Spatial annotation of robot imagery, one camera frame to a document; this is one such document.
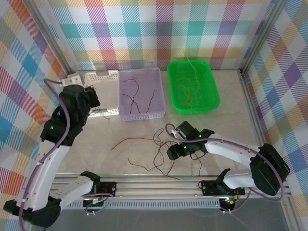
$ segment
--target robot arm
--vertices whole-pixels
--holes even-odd
[[[91,172],[84,172],[76,181],[50,192],[53,179],[60,163],[67,154],[75,137],[86,124],[91,108],[100,106],[98,97],[92,87],[80,85],[65,86],[59,95],[67,108],[70,126],[67,136],[54,151],[47,154],[62,139],[66,129],[66,115],[62,107],[57,107],[48,120],[41,134],[41,143],[36,158],[37,165],[25,185],[30,188],[25,196],[26,186],[15,200],[7,201],[4,210],[18,216],[21,207],[22,218],[33,225],[49,227],[58,218],[60,212],[71,202],[87,193],[100,193],[100,177]]]
[[[68,135],[52,153],[46,154],[67,132],[65,130],[65,116],[67,114],[64,115],[63,108],[58,107],[52,114],[51,119],[45,123],[40,136],[42,142],[36,158],[36,163],[40,168],[36,169],[35,167],[35,174],[30,177],[29,184],[28,182],[26,184],[30,185],[26,198],[24,196],[26,188],[23,188],[15,200],[7,201],[4,205],[5,211],[16,216],[19,215],[20,218],[22,217],[23,220],[33,225],[46,228],[51,226],[59,217],[60,212],[77,198],[87,193],[101,193],[100,176],[87,171],[81,173],[76,181],[49,193],[59,165],[73,144],[75,137],[86,124],[90,109],[100,105],[92,87],[84,89],[80,85],[66,86],[60,93],[60,98],[69,113],[70,128]],[[225,156],[247,167],[247,170],[241,171],[225,169],[221,173],[216,185],[221,195],[226,195],[227,192],[239,187],[258,187],[269,195],[277,193],[280,188],[277,177],[268,164],[262,158],[250,152],[251,150],[259,150],[259,153],[270,160],[282,181],[290,172],[276,150],[268,144],[263,147],[246,146],[246,149],[243,150],[243,148],[229,145],[228,140],[216,135],[213,131],[204,129],[199,132],[186,121],[175,129],[174,134],[179,134],[186,142],[172,145],[168,149],[167,154],[171,160],[180,156],[191,155],[196,151],[202,151],[204,154],[211,152]],[[211,140],[193,141],[209,137]]]
[[[187,121],[180,124],[172,133],[175,137],[180,135],[182,143],[174,144],[168,149],[167,154],[170,160],[178,159],[181,156],[191,156],[196,151],[202,151],[204,155],[208,152],[218,154],[247,167],[244,170],[230,170],[228,168],[220,174],[216,180],[216,187],[221,195],[243,187],[258,188],[268,195],[277,194],[281,187],[279,180],[269,164],[256,153],[261,154],[273,165],[282,182],[290,173],[288,165],[270,144],[264,144],[262,147],[239,143],[234,145],[235,142],[215,134],[214,131],[203,129],[199,132]]]

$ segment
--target lavender basket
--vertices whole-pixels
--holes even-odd
[[[119,114],[123,121],[163,118],[165,99],[159,68],[119,73]]]

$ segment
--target green plastic basket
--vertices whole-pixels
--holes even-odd
[[[217,108],[220,98],[210,65],[203,60],[190,62],[175,61],[168,66],[173,106],[180,114],[205,113]]]

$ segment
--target wire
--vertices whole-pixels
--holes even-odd
[[[186,143],[195,143],[195,142],[201,142],[201,141],[216,141],[216,142],[224,142],[226,144],[230,144],[234,147],[238,147],[238,148],[241,148],[243,150],[246,150],[247,147],[241,145],[241,144],[238,144],[238,143],[234,143],[234,142],[231,142],[231,141],[226,141],[226,140],[222,140],[222,139],[217,139],[217,138],[203,138],[203,139],[197,139],[197,140],[192,140],[192,141],[187,141],[187,140],[181,140],[181,139],[177,139],[175,138],[169,131],[168,131],[168,126],[172,126],[173,129],[175,130],[175,126],[173,124],[166,124],[165,126],[165,130],[166,130],[166,133],[172,137],[173,139],[177,140],[177,141],[180,141],[180,142],[186,142]],[[249,188],[250,189],[250,192],[254,192],[255,194],[263,197],[264,199],[268,200],[268,201],[271,201],[271,202],[281,202],[285,195],[284,195],[284,186],[283,186],[283,182],[279,176],[279,173],[277,172],[277,170],[275,169],[275,167],[273,166],[273,164],[267,159],[265,158],[262,154],[258,153],[257,151],[251,149],[250,150],[251,153],[257,155],[258,157],[260,157],[263,161],[265,161],[269,167],[271,168],[271,170],[274,172],[278,182],[279,182],[279,185],[280,185],[280,188],[281,188],[281,196],[279,199],[271,199],[271,198],[268,198],[267,196],[265,196],[264,194],[262,193],[259,193],[257,192],[256,190],[252,189],[252,188]]]
[[[151,100],[150,100],[149,107],[148,107],[148,110],[146,111],[146,113],[147,113],[147,112],[149,111],[149,109],[150,109],[150,105],[151,105],[152,99],[153,99],[153,97],[154,97],[154,93],[155,93],[155,89],[154,89],[154,91],[153,91],[153,95],[152,95],[152,98],[151,98]]]
[[[161,131],[161,132],[157,135],[157,140],[156,140],[156,139],[154,139],[154,137],[155,137],[155,135],[156,135],[159,131]],[[157,151],[157,153],[156,153],[156,155],[155,155],[155,157],[154,157],[154,159],[153,159],[153,165],[154,165],[153,168],[147,169],[145,166],[133,164],[133,163],[130,161],[130,159],[128,158],[129,164],[131,164],[131,165],[133,165],[133,166],[142,167],[142,168],[144,168],[146,171],[150,171],[150,170],[152,170],[152,169],[154,169],[154,168],[157,168],[164,176],[166,176],[166,177],[171,177],[171,178],[174,178],[174,179],[177,179],[177,180],[178,180],[178,178],[175,178],[175,177],[172,177],[172,176],[168,176],[168,174],[170,173],[170,171],[172,170],[172,168],[173,168],[173,166],[174,166],[174,161],[173,161],[173,163],[172,163],[172,165],[171,165],[171,167],[170,167],[170,170],[168,171],[167,174],[163,173],[163,171],[159,168],[159,167],[162,166],[163,163],[164,163],[164,155],[161,153],[160,149],[161,149],[164,145],[166,145],[167,147],[169,147],[168,144],[167,144],[168,142],[169,142],[169,143],[171,143],[171,142],[176,143],[175,141],[166,141],[166,142],[162,142],[161,139],[159,138],[159,136],[160,136],[163,132],[164,132],[164,129],[163,129],[163,128],[157,130],[157,131],[154,133],[152,139],[150,139],[150,138],[143,138],[143,137],[129,137],[129,138],[126,138],[126,139],[120,141],[119,143],[117,143],[111,150],[115,149],[120,143],[122,143],[122,142],[124,142],[124,141],[126,141],[126,140],[131,140],[131,139],[142,139],[142,140],[154,141],[156,145],[159,145],[159,148],[158,148],[158,151]],[[161,155],[162,155],[163,161],[162,161],[161,164],[156,165],[155,160],[156,160],[158,154],[161,154]]]
[[[151,171],[151,170],[153,170],[154,168],[156,168],[156,167],[153,167],[153,168],[147,169],[145,166],[137,165],[137,164],[131,163],[130,160],[129,160],[129,158],[127,158],[127,160],[128,160],[128,162],[129,162],[131,165],[142,167],[142,168],[144,168],[144,169],[147,170],[147,171]]]
[[[62,141],[66,138],[66,136],[69,132],[70,124],[71,124],[67,107],[65,106],[64,102],[61,100],[61,98],[58,96],[58,94],[55,92],[53,87],[48,82],[56,83],[56,84],[62,84],[62,82],[53,81],[53,80],[50,80],[50,79],[47,79],[47,78],[44,79],[44,83],[49,88],[49,90],[52,92],[52,94],[56,97],[56,99],[59,101],[59,103],[60,103],[60,105],[61,105],[61,107],[64,111],[65,118],[66,118],[66,128],[65,128],[65,132],[63,133],[63,136],[58,140],[58,142],[49,150],[49,152],[46,153],[46,155],[40,161],[37,162],[37,165],[35,166],[32,174],[31,174],[31,176],[28,180],[28,183],[26,185],[25,192],[24,192],[24,195],[23,195],[23,199],[22,199],[22,202],[20,204],[19,212],[18,212],[19,226],[20,226],[20,229],[22,231],[26,231],[25,227],[24,227],[24,223],[23,223],[23,211],[24,211],[25,203],[28,200],[27,196],[28,196],[31,184],[34,180],[34,177],[36,176],[36,174],[37,174],[39,168],[41,167],[41,165],[44,164],[44,161],[53,153],[53,151],[56,148],[58,148],[61,145]]]
[[[171,170],[172,170],[172,168],[173,168],[173,166],[174,166],[174,162],[175,162],[175,160],[173,161],[173,163],[172,163],[172,165],[171,165],[171,168],[170,168],[169,172],[166,174],[166,176],[168,176],[168,174],[171,172]]]
[[[88,88],[88,87],[90,87],[90,88],[93,88],[94,89],[94,91],[96,92],[96,88],[94,87],[94,85],[92,84],[92,85],[86,85],[86,88]]]
[[[138,104],[137,104],[137,103],[136,103],[136,102],[135,102],[135,101],[134,101],[134,100],[133,100],[133,99],[132,99],[132,98],[131,98],[131,97],[130,97],[129,95],[126,95],[126,96],[128,96],[128,97],[129,97],[129,98],[131,99],[131,101],[132,101],[132,104],[133,104],[133,103],[135,103],[135,104],[136,104],[136,106],[137,106],[137,109],[138,109],[138,112],[139,112],[139,113],[141,113],[141,112],[139,111],[139,107],[138,107]]]
[[[111,205],[111,203],[113,202],[113,200],[114,200],[114,196],[113,196],[112,194],[110,194],[110,193],[107,193],[107,192],[82,195],[82,197],[93,197],[93,196],[110,196],[110,197],[111,197],[111,201],[110,201],[108,204],[106,204],[103,208],[101,208],[101,209],[99,209],[98,211],[93,212],[93,213],[90,213],[90,212],[88,211],[88,207],[89,207],[90,205],[87,205],[87,206],[86,206],[86,209],[85,209],[86,212],[87,212],[87,215],[90,215],[90,214],[95,215],[95,214],[97,214],[97,213],[102,212],[102,211],[105,210],[107,207],[109,207],[109,206]]]
[[[137,89],[136,93],[134,94],[134,96],[133,96],[133,98],[132,98],[132,103],[131,103],[131,105],[130,105],[130,114],[131,114],[131,107],[132,107],[133,103],[135,102],[135,96],[137,95],[137,93],[138,93],[138,91],[139,91],[139,84],[137,83],[136,80],[134,80],[134,79],[132,79],[132,78],[127,79],[127,80],[124,80],[124,82],[129,81],[129,80],[135,81],[135,83],[136,83],[137,86],[138,86],[138,89]]]
[[[155,135],[156,135],[159,131],[161,131],[161,132],[157,135],[157,139],[160,141],[160,143],[156,143],[156,141],[155,141]],[[160,136],[163,132],[164,132],[164,129],[163,129],[163,128],[160,128],[160,129],[157,130],[157,131],[154,133],[154,135],[153,135],[153,141],[154,141],[154,143],[157,144],[158,146],[161,145],[162,140],[159,138],[159,136]]]
[[[186,90],[186,91],[185,91],[185,94],[186,94],[186,96],[187,96],[187,99],[186,99],[185,103],[186,103],[187,105],[189,105],[190,108],[192,108],[193,106],[192,106],[192,104],[189,102],[189,100],[191,99],[191,95],[189,94],[189,89],[188,89],[188,87],[186,87],[186,86],[184,86],[184,85],[178,85],[178,87],[182,87],[182,88],[184,88],[184,89]]]
[[[199,162],[200,162],[200,168],[199,168],[199,179],[200,179],[200,178],[201,178],[202,163],[201,163],[200,157],[198,157],[196,153],[193,153],[193,154],[194,154],[197,158],[196,158],[196,159],[192,159],[192,155],[191,155],[191,159],[192,159],[192,160],[199,160]]]
[[[158,148],[158,152],[157,152],[157,154],[155,155],[155,157],[154,157],[154,159],[153,159],[153,164],[154,164],[155,168],[157,168],[164,176],[170,177],[170,178],[173,178],[173,179],[178,180],[178,178],[176,178],[176,177],[168,176],[167,174],[163,173],[163,171],[159,168],[159,166],[157,166],[157,165],[155,164],[155,159],[157,158],[158,154],[160,153],[160,154],[162,155],[162,153],[160,152],[160,149],[161,149],[166,143],[162,144],[162,145]]]
[[[199,92],[199,90],[200,90],[200,82],[199,82],[199,80],[198,80],[198,75],[197,75],[197,70],[196,70],[196,68],[193,66],[193,64],[191,63],[191,61],[189,60],[189,58],[186,56],[186,59],[187,59],[187,61],[189,62],[189,64],[192,66],[192,68],[193,68],[193,70],[194,70],[194,73],[195,73],[195,75],[196,75],[196,82],[197,82],[197,84],[198,84],[198,88],[197,88],[197,90],[193,93],[193,94],[191,94],[191,97],[193,96],[193,95],[195,95],[195,94],[197,94],[198,92]]]
[[[113,150],[113,149],[115,149],[120,143],[122,143],[122,142],[124,142],[124,141],[126,141],[126,140],[133,140],[133,139],[142,139],[142,140],[148,140],[148,141],[156,141],[156,142],[160,142],[160,143],[164,143],[164,142],[161,142],[161,141],[158,141],[158,140],[154,140],[154,139],[150,139],[150,138],[143,138],[143,137],[129,137],[129,138],[126,138],[126,139],[124,139],[124,140],[122,140],[122,141],[120,141],[119,143],[117,143],[112,149],[111,149],[111,151]]]

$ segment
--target checkered wall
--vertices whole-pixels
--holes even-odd
[[[185,53],[238,69],[274,2],[36,0],[74,70],[166,70]]]
[[[58,102],[43,83],[66,75],[22,0],[0,2],[0,230],[18,230],[2,210],[32,171],[39,135]]]
[[[308,0],[289,0],[248,71],[268,142],[281,151],[308,230]]]

